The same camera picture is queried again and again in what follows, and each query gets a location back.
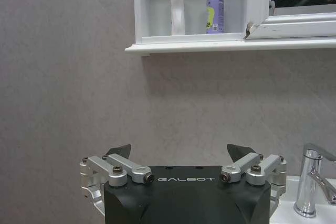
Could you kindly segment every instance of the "bottle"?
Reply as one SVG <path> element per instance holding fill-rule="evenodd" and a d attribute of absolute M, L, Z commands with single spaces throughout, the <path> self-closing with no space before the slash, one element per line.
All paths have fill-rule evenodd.
<path fill-rule="evenodd" d="M 170 0 L 172 35 L 185 35 L 184 0 Z"/>
<path fill-rule="evenodd" d="M 224 0 L 207 0 L 206 22 L 207 34 L 222 34 L 224 32 Z"/>

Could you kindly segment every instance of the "yellow label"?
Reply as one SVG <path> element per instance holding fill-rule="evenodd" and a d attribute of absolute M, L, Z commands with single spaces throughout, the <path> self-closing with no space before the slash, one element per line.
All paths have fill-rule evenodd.
<path fill-rule="evenodd" d="M 209 29 L 214 24 L 215 9 L 213 9 L 210 6 L 207 6 L 206 11 L 208 12 L 208 21 L 206 22 L 206 29 Z"/>

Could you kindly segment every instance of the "white cabinet door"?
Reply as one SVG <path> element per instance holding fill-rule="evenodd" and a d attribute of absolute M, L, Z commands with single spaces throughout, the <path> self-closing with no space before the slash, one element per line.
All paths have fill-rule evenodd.
<path fill-rule="evenodd" d="M 269 0 L 248 1 L 247 39 L 336 36 L 336 9 L 328 13 L 269 16 Z M 334 38 L 328 37 L 325 42 L 334 43 Z"/>

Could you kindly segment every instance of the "silver bracket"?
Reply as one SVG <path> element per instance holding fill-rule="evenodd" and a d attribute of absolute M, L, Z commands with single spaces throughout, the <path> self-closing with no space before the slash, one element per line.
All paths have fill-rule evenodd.
<path fill-rule="evenodd" d="M 241 175 L 245 173 L 251 165 L 259 164 L 259 162 L 259 154 L 251 152 L 231 165 L 222 166 L 222 179 L 227 179 L 228 183 L 238 182 L 241 179 Z"/>
<path fill-rule="evenodd" d="M 233 164 L 223 166 L 221 179 L 225 183 L 238 182 L 246 172 L 246 182 L 252 186 L 261 186 L 268 181 L 271 184 L 269 214 L 272 216 L 279 206 L 280 196 L 286 192 L 286 170 L 287 162 L 281 156 L 270 155 L 261 161 L 260 155 L 249 153 Z"/>
<path fill-rule="evenodd" d="M 94 207 L 105 216 L 103 185 L 119 187 L 127 183 L 127 173 L 113 173 L 113 166 L 97 156 L 83 159 L 80 166 L 80 186 L 82 194 L 89 198 Z"/>
<path fill-rule="evenodd" d="M 266 182 L 266 178 L 281 164 L 281 158 L 277 155 L 270 155 L 260 164 L 259 171 L 253 171 L 249 168 L 246 172 L 246 181 L 253 186 L 262 186 Z"/>
<path fill-rule="evenodd" d="M 121 166 L 135 183 L 147 184 L 154 181 L 154 176 L 148 166 L 138 165 L 118 154 L 109 155 L 106 161 L 114 166 Z"/>

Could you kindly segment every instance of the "shelf ledge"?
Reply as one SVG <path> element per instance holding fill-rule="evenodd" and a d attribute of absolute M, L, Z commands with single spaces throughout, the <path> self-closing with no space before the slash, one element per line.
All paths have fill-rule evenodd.
<path fill-rule="evenodd" d="M 133 44 L 126 48 L 129 53 L 142 56 L 169 52 L 208 52 L 273 49 L 335 48 L 336 37 L 250 39 L 234 41 L 169 42 L 153 44 Z"/>

